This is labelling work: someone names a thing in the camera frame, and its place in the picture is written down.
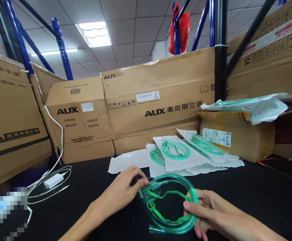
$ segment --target red plastic bag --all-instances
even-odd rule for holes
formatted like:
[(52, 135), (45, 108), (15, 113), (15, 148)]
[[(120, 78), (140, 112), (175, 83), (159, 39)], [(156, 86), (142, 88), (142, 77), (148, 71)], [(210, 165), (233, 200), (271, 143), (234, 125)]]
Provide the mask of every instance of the red plastic bag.
[[(173, 55), (175, 55), (174, 17), (178, 16), (179, 13), (180, 13), (179, 3), (177, 2), (173, 10), (172, 25), (170, 26), (170, 42), (169, 42), (169, 47), (168, 47), (168, 51)], [(180, 52), (181, 53), (185, 52), (186, 50), (189, 31), (190, 31), (189, 12), (184, 12), (182, 17), (179, 20), (179, 37), (180, 37)]]

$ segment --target metal shelf rack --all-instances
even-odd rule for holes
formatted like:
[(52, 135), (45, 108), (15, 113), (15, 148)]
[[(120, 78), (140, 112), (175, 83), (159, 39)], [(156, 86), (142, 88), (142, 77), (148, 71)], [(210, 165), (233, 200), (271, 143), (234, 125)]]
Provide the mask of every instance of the metal shelf rack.
[[(175, 53), (180, 54), (180, 39), (179, 39), (179, 19), (185, 11), (190, 0), (186, 0), (178, 17), (173, 20), (174, 25), (174, 43)], [(265, 0), (258, 15), (254, 19), (251, 27), (248, 29), (242, 42), (238, 46), (230, 62), (227, 64), (227, 12), (228, 0), (206, 0), (206, 5), (199, 21), (196, 37), (192, 47), (192, 51), (196, 50), (197, 44), (202, 33), (204, 23), (210, 11), (210, 47), (215, 48), (215, 101), (221, 99), (226, 100), (226, 81), (230, 73), (237, 64), (239, 58), (244, 52), (245, 47), (250, 42), (254, 33), (260, 26), (268, 11), (271, 9), (275, 0)], [(279, 0), (279, 7), (286, 3), (286, 0)]]
[[(67, 80), (73, 80), (74, 78), (72, 76), (71, 67), (57, 18), (51, 18), (51, 28), (49, 24), (26, 2), (26, 0), (19, 1), (56, 37)], [(42, 56), (35, 43), (31, 40), (30, 36), (27, 34), (27, 31), (23, 28), (16, 17), (11, 0), (0, 0), (0, 38), (5, 53), (7, 57), (24, 64), (25, 69), (29, 71), (29, 74), (34, 74), (22, 37), (25, 38), (27, 43), (37, 54), (45, 68), (54, 73), (53, 69)]]

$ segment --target white label sticker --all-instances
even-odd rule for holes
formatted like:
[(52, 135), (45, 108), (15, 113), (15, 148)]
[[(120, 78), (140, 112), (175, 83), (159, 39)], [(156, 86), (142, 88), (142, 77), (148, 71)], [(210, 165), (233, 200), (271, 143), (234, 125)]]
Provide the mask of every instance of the white label sticker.
[(231, 147), (231, 133), (203, 128), (203, 137), (205, 140)]
[(159, 91), (138, 94), (138, 95), (136, 95), (136, 97), (137, 97), (137, 102), (159, 99)]
[(82, 104), (83, 112), (94, 111), (94, 107), (92, 103)]

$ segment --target power adapter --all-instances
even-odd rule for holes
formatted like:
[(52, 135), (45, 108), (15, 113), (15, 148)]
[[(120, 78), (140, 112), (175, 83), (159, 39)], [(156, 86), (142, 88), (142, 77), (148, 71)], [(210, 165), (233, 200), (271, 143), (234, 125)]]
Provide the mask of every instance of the power adapter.
[(54, 186), (56, 186), (58, 183), (63, 181), (63, 176), (65, 175), (65, 173), (63, 174), (59, 174), (56, 173), (55, 175), (53, 175), (51, 178), (49, 178), (48, 180), (46, 180), (43, 184), (47, 189), (52, 189)]

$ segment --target ceiling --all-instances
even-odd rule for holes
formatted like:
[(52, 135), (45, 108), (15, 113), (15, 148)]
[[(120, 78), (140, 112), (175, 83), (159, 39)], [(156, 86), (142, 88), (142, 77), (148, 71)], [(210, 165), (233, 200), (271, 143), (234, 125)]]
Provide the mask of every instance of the ceiling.
[[(155, 41), (169, 37), (174, 0), (28, 0), (39, 15), (51, 25), (56, 17), (61, 25), (74, 79), (99, 76), (100, 72), (152, 61)], [(265, 0), (229, 0), (228, 40), (249, 28)], [(191, 0), (191, 29), (186, 51), (190, 51), (206, 0)], [(17, 18), (41, 52), (58, 50), (55, 37), (18, 1), (13, 2)], [(271, 8), (278, 8), (278, 1)], [(89, 48), (75, 24), (106, 21), (112, 46)], [(209, 47), (209, 17), (197, 49)], [(34, 53), (26, 44), (28, 53)], [(5, 55), (0, 41), (0, 54)], [(60, 55), (45, 56), (56, 74), (65, 78)], [(37, 57), (31, 61), (41, 65)]]

